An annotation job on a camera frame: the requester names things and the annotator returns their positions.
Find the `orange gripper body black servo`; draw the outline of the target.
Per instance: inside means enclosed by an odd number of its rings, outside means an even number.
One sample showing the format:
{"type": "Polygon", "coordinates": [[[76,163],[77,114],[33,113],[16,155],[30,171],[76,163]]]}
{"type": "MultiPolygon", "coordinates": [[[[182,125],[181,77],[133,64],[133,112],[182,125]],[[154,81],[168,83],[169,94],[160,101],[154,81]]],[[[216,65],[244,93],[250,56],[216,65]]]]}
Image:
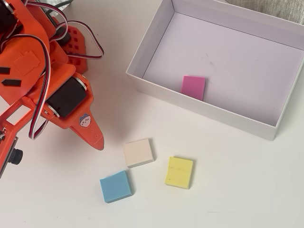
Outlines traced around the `orange gripper body black servo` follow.
{"type": "Polygon", "coordinates": [[[35,115],[57,126],[72,130],[91,130],[92,88],[90,82],[71,64],[53,63],[47,95],[35,115]]]}

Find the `orange gripper finger with sticker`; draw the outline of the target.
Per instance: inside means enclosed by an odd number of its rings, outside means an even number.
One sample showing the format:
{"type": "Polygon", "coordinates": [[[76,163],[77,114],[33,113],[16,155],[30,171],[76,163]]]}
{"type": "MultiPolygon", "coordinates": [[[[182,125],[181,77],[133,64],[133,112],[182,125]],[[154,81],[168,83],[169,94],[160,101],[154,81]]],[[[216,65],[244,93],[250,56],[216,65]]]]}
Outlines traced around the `orange gripper finger with sticker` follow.
{"type": "Polygon", "coordinates": [[[70,129],[93,148],[104,149],[103,133],[91,113],[90,106],[79,112],[72,121],[70,129]]]}

